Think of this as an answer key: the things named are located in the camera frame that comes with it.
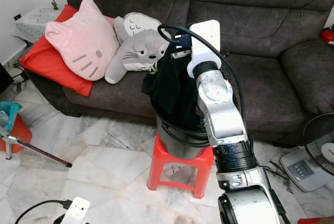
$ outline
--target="fan base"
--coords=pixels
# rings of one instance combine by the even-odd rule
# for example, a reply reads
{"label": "fan base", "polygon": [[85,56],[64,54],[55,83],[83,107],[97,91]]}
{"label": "fan base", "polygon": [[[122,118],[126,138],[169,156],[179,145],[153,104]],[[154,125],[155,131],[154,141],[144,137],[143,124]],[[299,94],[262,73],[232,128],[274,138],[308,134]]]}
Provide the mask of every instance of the fan base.
{"label": "fan base", "polygon": [[305,149],[284,155],[280,163],[289,178],[304,192],[313,191],[332,181],[332,176],[314,163]]}

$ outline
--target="red object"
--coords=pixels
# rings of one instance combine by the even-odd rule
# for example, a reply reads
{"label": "red object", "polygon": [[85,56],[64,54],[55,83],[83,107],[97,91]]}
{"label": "red object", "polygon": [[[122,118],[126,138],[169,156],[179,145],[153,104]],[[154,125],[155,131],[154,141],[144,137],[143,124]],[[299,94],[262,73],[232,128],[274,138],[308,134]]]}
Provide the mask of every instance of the red object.
{"label": "red object", "polygon": [[[14,122],[13,129],[10,132],[13,136],[18,136],[21,140],[23,140],[26,143],[30,143],[32,134],[28,128],[28,126],[25,124],[25,122],[22,120],[19,114],[16,115],[16,119]],[[18,152],[24,149],[24,147],[13,144],[11,146],[11,152]],[[6,144],[3,139],[0,139],[0,150],[5,151],[6,150]]]}
{"label": "red object", "polygon": [[313,218],[313,219],[300,219],[298,224],[314,224],[318,223],[322,218]]}
{"label": "red object", "polygon": [[334,24],[329,29],[322,31],[320,37],[322,37],[326,44],[334,45]]}
{"label": "red object", "polygon": [[[65,5],[56,21],[66,21],[77,11],[69,5]],[[93,86],[92,81],[81,78],[65,65],[59,52],[47,41],[44,35],[21,59],[21,64],[24,68],[70,88],[83,96],[88,96]]]}
{"label": "red object", "polygon": [[[189,186],[170,181],[160,181],[163,166],[165,165],[165,163],[168,162],[177,162],[196,167],[198,169],[198,172],[196,176],[195,186]],[[156,190],[158,185],[178,187],[194,191],[194,197],[201,199],[204,196],[204,191],[209,179],[212,164],[213,152],[211,147],[204,148],[199,156],[194,159],[183,160],[171,156],[163,147],[163,143],[160,140],[159,134],[157,134],[147,187],[150,190]]]}

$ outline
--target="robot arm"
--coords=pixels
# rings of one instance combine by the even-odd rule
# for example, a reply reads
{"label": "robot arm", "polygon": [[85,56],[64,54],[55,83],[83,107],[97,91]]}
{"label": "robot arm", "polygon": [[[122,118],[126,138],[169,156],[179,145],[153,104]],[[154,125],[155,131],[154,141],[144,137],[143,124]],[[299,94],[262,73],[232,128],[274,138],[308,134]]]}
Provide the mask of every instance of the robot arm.
{"label": "robot arm", "polygon": [[[220,49],[218,21],[197,23],[190,30]],[[220,59],[194,37],[192,54],[187,70],[196,79],[198,106],[213,147],[218,184],[225,191],[218,199],[222,223],[279,224],[277,209],[282,215],[285,211],[264,169],[257,164],[243,119],[233,102],[232,86],[219,70]]]}

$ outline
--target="side table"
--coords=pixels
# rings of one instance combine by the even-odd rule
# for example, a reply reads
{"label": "side table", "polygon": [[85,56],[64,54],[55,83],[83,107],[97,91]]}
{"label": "side table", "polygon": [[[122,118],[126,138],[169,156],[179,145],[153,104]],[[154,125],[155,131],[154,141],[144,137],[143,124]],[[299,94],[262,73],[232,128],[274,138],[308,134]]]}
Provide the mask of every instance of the side table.
{"label": "side table", "polygon": [[36,43],[43,36],[46,23],[55,20],[61,12],[52,7],[37,7],[14,22],[11,34]]}

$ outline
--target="pink cat pillow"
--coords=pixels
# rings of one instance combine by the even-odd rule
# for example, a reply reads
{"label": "pink cat pillow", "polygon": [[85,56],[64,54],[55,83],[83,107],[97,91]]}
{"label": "pink cat pillow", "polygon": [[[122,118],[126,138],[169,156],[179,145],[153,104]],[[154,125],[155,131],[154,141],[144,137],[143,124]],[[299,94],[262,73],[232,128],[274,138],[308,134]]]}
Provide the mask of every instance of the pink cat pillow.
{"label": "pink cat pillow", "polygon": [[82,0],[79,11],[65,22],[48,22],[45,37],[68,68],[87,80],[104,77],[120,47],[113,27],[93,0]]}

